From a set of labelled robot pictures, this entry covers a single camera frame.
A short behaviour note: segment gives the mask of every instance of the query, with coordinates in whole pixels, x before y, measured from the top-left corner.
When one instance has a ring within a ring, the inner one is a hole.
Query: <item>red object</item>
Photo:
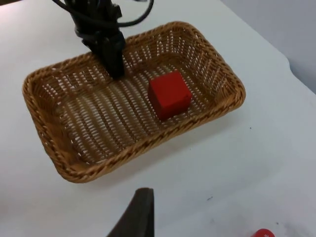
[[[275,237],[275,235],[267,229],[260,229],[252,237]]]
[[[148,98],[158,118],[163,121],[185,112],[192,94],[178,71],[149,82]]]

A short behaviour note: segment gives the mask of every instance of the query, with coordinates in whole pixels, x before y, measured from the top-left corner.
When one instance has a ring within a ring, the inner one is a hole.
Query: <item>basket rim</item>
[[[41,137],[42,134],[39,131],[44,130],[51,144],[49,145],[43,142],[42,139],[41,139],[41,142],[47,153],[54,154],[53,156],[51,155],[49,156],[51,160],[53,161],[58,173],[63,178],[74,183],[85,183],[85,182],[92,181],[106,173],[111,172],[116,167],[121,166],[122,164],[130,161],[131,159],[138,156],[140,153],[142,154],[154,148],[155,146],[160,145],[161,143],[157,141],[162,140],[162,139],[164,141],[171,139],[173,136],[170,136],[170,135],[172,133],[175,133],[175,131],[179,131],[180,128],[182,128],[181,130],[184,130],[184,131],[191,130],[192,128],[195,128],[199,125],[202,125],[203,123],[210,121],[209,119],[210,117],[211,117],[211,120],[214,120],[234,109],[237,109],[243,104],[245,100],[245,88],[242,82],[234,74],[230,66],[224,61],[224,59],[216,51],[216,49],[204,38],[202,33],[191,24],[186,23],[186,22],[181,22],[181,21],[170,22],[165,25],[156,27],[152,30],[143,32],[139,35],[130,36],[126,39],[126,42],[127,44],[137,43],[141,41],[142,39],[148,37],[148,35],[154,35],[156,34],[156,32],[161,32],[162,30],[168,30],[168,29],[174,29],[174,28],[181,28],[181,29],[188,30],[192,35],[197,36],[195,40],[199,42],[199,47],[202,47],[204,51],[208,52],[209,50],[211,50],[217,54],[219,61],[222,62],[221,67],[223,71],[226,74],[233,76],[237,80],[238,87],[235,88],[236,93],[230,94],[225,100],[221,101],[219,104],[216,105],[216,107],[212,108],[211,110],[206,111],[205,113],[200,114],[198,116],[194,116],[191,119],[182,121],[181,123],[178,123],[176,125],[173,125],[172,127],[169,127],[168,129],[165,129],[159,133],[156,133],[147,139],[142,139],[141,141],[138,141],[137,143],[129,147],[126,147],[119,154],[109,157],[108,159],[100,163],[88,165],[80,160],[78,160],[77,163],[68,162],[67,158],[65,157],[67,154],[62,154],[60,152],[60,150],[58,149],[57,143],[54,141],[54,136],[52,136],[52,132],[49,130],[47,126],[45,126],[45,120],[43,119],[44,116],[42,115],[39,109],[39,105],[33,94],[33,82],[35,82],[39,78],[44,78],[46,76],[49,76],[56,70],[64,70],[68,68],[69,66],[75,64],[77,61],[86,62],[94,58],[94,55],[91,52],[82,54],[72,59],[67,59],[50,66],[40,68],[26,77],[23,84],[23,88],[22,88],[22,93],[23,93],[25,102],[29,109],[32,109],[34,112],[36,112],[36,116],[32,115],[32,119],[35,119],[40,125],[40,127],[38,127],[38,125],[35,124],[38,134]],[[226,104],[228,101],[228,98],[232,98],[232,101],[234,101],[235,103]]]

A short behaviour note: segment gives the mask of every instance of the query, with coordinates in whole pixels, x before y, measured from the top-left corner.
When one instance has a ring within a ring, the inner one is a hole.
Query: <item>red block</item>
[[[158,118],[163,121],[185,112],[192,94],[178,71],[149,82],[148,98]]]

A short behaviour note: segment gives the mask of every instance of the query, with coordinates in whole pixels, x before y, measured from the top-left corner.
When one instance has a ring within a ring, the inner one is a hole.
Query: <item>black cable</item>
[[[70,14],[80,18],[82,21],[85,21],[88,24],[95,25],[95,26],[102,27],[102,28],[117,28],[117,27],[128,27],[128,26],[137,25],[138,23],[145,20],[145,18],[149,15],[149,13],[152,11],[153,6],[154,6],[154,0],[150,0],[146,11],[143,13],[143,15],[138,17],[136,20],[129,21],[129,22],[113,23],[113,22],[108,22],[108,21],[101,21],[101,20],[92,19],[92,18],[90,18],[90,17],[88,17],[88,16],[86,16],[86,15],[84,15],[76,10],[73,10],[71,7],[65,5],[60,0],[53,0],[53,2],[56,3],[57,5],[59,5],[62,9],[69,12]]]

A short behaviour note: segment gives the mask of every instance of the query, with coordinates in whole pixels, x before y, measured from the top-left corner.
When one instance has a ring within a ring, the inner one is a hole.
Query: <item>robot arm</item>
[[[118,23],[122,17],[120,7],[111,0],[53,0],[68,11],[76,25],[76,35],[84,45],[96,54],[110,76],[118,79],[124,75],[122,51],[125,39],[120,27],[128,27],[142,22],[151,12],[154,0],[150,0],[147,10],[134,21]]]

